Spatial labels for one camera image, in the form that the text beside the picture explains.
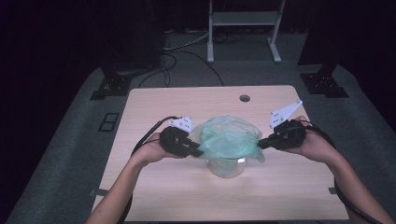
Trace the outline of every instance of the white metal frame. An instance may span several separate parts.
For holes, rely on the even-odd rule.
[[[273,54],[275,63],[281,63],[279,52],[277,51],[275,41],[279,25],[282,20],[283,9],[286,0],[281,0],[278,11],[260,11],[260,12],[213,12],[213,0],[209,0],[209,27],[207,41],[207,61],[215,61],[213,51],[213,26],[227,25],[274,25],[274,31],[271,37],[267,38],[268,45]]]

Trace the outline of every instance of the transparent bowl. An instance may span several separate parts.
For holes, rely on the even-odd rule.
[[[245,169],[248,162],[246,158],[240,159],[209,159],[207,160],[207,167],[216,176],[221,178],[233,178],[240,174]]]

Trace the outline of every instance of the hole in table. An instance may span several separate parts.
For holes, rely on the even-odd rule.
[[[243,94],[243,95],[239,96],[239,100],[241,100],[242,102],[245,102],[245,103],[249,102],[250,96]]]

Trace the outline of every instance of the plastic bag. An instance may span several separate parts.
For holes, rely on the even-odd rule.
[[[196,126],[192,135],[204,152],[199,159],[252,158],[265,161],[262,150],[257,147],[262,132],[236,116],[214,117]]]

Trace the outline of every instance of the gray carpet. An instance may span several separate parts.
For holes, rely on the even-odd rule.
[[[266,45],[267,36],[243,35],[244,39],[239,42],[215,45],[212,67],[224,85],[293,86],[309,118],[332,137],[368,189],[396,219],[395,133],[361,91],[357,80],[342,66],[337,66],[333,77],[349,98],[325,98],[308,93],[299,75],[317,72],[319,66],[297,66],[306,34],[278,35],[276,45],[282,64],[273,62]],[[196,37],[172,34],[168,36],[167,45],[177,46]],[[205,43],[180,50],[206,57]],[[143,75],[133,79],[131,89],[139,84],[140,88],[165,87],[165,79],[170,88],[221,85],[217,75],[196,56],[184,52],[172,55],[177,58],[177,64],[169,71],[170,81],[160,73],[141,83],[148,76]],[[163,56],[164,66],[170,66],[173,60]],[[83,223],[90,214],[94,201],[92,190],[99,187],[117,127],[113,132],[98,132],[98,129],[106,113],[121,115],[127,100],[126,96],[112,96],[90,101],[103,77],[98,68],[81,86],[7,223]]]

